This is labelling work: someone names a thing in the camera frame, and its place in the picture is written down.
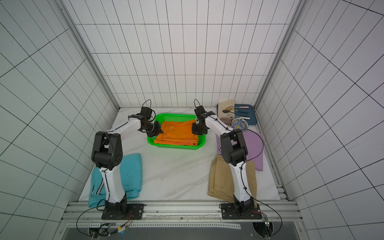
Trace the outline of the orange pants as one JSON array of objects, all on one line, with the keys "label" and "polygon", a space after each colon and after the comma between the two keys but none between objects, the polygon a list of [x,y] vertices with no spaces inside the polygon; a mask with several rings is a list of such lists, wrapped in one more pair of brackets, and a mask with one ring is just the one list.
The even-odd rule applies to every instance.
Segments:
[{"label": "orange pants", "polygon": [[163,133],[155,138],[154,143],[160,145],[196,147],[199,143],[199,137],[192,133],[193,123],[196,123],[196,121],[163,122]]}]

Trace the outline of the teal pants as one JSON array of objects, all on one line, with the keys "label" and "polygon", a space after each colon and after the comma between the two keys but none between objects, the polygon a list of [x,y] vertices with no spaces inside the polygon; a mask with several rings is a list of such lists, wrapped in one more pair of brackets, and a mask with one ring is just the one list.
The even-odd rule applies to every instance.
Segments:
[{"label": "teal pants", "polygon": [[[120,175],[123,189],[127,195],[127,199],[136,199],[142,190],[143,182],[143,165],[142,156],[139,153],[125,155],[120,164]],[[94,167],[91,174],[91,186],[89,195],[89,208],[95,208],[99,201],[104,205],[106,200],[106,189],[100,170]]]}]

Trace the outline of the tan pants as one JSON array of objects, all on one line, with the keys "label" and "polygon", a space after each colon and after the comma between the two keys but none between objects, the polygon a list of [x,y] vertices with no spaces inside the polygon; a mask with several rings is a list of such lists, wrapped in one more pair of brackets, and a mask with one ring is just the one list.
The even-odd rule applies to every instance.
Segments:
[{"label": "tan pants", "polygon": [[[258,186],[255,164],[248,162],[245,166],[251,194],[256,197]],[[234,203],[234,191],[230,165],[224,161],[221,155],[216,155],[211,165],[208,195],[224,202]]]}]

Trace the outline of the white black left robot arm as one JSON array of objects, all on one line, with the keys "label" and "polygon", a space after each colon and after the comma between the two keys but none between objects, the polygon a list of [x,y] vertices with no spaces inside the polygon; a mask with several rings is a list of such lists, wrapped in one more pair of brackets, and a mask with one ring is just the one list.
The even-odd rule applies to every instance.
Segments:
[{"label": "white black left robot arm", "polygon": [[122,142],[136,131],[145,133],[148,137],[163,133],[158,121],[151,122],[147,117],[131,115],[120,127],[97,132],[92,150],[91,159],[102,174],[107,194],[105,208],[121,215],[125,215],[129,210],[120,175],[120,164],[123,160]]}]

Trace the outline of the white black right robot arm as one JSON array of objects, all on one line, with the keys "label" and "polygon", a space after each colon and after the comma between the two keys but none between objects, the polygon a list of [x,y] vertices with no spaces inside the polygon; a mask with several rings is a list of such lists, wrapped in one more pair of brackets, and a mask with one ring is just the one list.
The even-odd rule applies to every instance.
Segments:
[{"label": "white black right robot arm", "polygon": [[197,115],[197,122],[192,126],[192,133],[198,136],[206,135],[212,130],[221,140],[222,156],[230,166],[234,181],[234,205],[238,216],[245,216],[252,212],[255,206],[251,195],[246,162],[248,149],[241,130],[234,130],[224,124],[213,112]]}]

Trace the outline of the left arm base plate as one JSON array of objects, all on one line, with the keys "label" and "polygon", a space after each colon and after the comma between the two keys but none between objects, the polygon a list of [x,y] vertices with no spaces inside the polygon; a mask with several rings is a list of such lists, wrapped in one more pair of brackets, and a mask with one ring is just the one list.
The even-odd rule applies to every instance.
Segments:
[{"label": "left arm base plate", "polygon": [[103,210],[102,220],[141,220],[144,204],[112,204],[107,202]]}]

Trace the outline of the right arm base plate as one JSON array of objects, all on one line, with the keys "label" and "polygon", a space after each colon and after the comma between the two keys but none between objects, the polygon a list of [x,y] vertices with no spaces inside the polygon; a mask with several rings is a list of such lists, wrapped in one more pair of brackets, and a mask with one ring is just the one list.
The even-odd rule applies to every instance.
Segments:
[{"label": "right arm base plate", "polygon": [[260,212],[259,205],[252,206],[250,209],[240,210],[234,203],[220,202],[219,208],[221,210],[223,220],[261,220],[262,213]]}]

